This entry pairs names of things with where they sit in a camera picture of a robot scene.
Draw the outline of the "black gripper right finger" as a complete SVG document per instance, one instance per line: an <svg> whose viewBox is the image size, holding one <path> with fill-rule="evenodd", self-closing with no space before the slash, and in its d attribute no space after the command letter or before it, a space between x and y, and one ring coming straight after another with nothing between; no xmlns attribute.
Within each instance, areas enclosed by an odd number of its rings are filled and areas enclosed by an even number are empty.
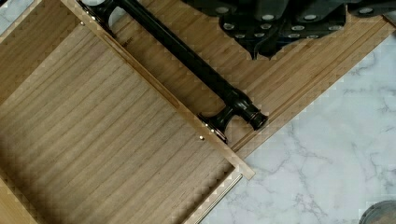
<svg viewBox="0 0 396 224"><path fill-rule="evenodd" d="M370 18L395 11L395 0L258 0L258 19L267 30L258 53L271 58L301 38L321 38L347 23L347 13Z"/></svg>

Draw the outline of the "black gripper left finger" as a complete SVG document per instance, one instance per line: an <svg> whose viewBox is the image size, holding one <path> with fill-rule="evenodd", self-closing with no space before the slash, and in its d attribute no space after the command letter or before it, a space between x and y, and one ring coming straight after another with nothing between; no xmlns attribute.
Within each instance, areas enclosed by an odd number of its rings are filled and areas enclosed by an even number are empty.
<svg viewBox="0 0 396 224"><path fill-rule="evenodd" d="M244 48L253 60L277 54L289 41L282 36L289 0L182 0L219 19L219 28Z"/></svg>

